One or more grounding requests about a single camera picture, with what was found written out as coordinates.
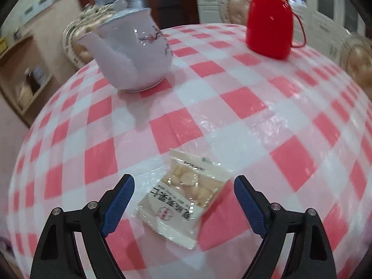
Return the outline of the dark bottle on shelf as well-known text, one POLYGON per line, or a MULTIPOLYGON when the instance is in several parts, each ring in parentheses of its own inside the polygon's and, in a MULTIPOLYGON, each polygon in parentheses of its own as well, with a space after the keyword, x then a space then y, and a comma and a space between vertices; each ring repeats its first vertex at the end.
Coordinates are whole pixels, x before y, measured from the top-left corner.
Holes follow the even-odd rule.
POLYGON ((32 93, 35 94, 40 89, 40 85, 35 79, 33 72, 29 68, 25 70, 25 76, 26 76, 27 83, 29 84, 32 90, 32 93))

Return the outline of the white nut snack packet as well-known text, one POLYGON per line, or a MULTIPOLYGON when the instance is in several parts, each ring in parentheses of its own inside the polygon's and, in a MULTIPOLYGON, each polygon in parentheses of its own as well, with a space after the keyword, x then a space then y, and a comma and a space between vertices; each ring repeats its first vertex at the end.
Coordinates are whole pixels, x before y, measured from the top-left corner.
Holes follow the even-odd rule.
POLYGON ((179 150, 170 150, 170 169, 143 197, 136 216, 154 232, 193 250, 202 216, 217 200, 231 171, 179 150))

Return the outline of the red white checkered tablecloth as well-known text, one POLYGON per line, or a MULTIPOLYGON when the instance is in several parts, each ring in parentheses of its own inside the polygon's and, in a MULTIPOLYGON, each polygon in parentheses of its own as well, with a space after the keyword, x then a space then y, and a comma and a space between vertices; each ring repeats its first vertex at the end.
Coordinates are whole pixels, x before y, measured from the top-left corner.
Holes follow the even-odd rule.
POLYGON ((29 276, 51 210, 101 198, 123 174, 135 193, 108 244, 127 278, 241 278, 260 245, 227 183, 203 218, 196 248, 155 233, 135 208, 165 175, 168 151, 207 157, 245 175, 269 201, 322 219, 339 278, 371 232, 371 102, 310 47, 285 61, 248 50, 241 25, 169 28, 172 68, 157 87, 123 93, 95 62, 55 92, 18 155, 7 215, 29 276))

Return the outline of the white floral teapot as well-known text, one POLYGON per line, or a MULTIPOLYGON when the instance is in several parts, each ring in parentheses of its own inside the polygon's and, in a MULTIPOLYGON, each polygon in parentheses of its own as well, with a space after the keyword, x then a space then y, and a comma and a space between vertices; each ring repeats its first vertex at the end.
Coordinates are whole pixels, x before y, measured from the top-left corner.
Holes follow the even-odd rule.
POLYGON ((124 9, 77 40, 93 56, 103 76, 118 90, 141 92, 161 83, 173 51, 150 8, 124 9))

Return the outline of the beige chair at right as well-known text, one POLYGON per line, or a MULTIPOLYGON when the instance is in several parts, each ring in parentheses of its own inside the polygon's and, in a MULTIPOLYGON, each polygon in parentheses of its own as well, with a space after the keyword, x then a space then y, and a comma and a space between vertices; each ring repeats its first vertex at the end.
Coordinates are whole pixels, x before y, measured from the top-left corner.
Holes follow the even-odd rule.
POLYGON ((356 33, 341 42, 339 66, 371 98, 371 40, 356 33))

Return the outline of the beige chair behind jug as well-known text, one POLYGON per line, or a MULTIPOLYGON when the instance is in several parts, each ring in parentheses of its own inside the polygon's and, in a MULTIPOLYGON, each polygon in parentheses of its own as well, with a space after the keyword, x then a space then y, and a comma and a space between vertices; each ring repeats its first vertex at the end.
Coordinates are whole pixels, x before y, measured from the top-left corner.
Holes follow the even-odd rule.
POLYGON ((246 25, 252 0, 219 0, 219 14, 223 23, 246 25))

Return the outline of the red plastic jug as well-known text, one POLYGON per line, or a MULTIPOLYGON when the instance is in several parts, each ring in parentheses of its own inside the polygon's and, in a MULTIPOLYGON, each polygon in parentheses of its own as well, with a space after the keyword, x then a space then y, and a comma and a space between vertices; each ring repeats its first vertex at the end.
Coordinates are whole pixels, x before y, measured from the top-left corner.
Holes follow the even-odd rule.
POLYGON ((248 48, 272 59, 286 59, 292 48, 306 45, 304 29, 301 30, 303 42, 292 42, 294 18, 299 19, 299 16, 292 11, 289 0, 252 0, 246 23, 248 48))

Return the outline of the wooden corner shelf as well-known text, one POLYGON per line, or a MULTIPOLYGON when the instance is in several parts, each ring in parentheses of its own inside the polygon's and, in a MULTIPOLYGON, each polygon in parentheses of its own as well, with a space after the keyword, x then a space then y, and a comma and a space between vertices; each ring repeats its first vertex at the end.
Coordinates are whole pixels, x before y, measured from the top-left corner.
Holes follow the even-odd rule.
POLYGON ((30 127, 58 90, 59 83, 45 62, 32 32, 10 44, 1 54, 1 95, 18 118, 30 127), (26 71, 42 74, 40 86, 27 82, 26 71))

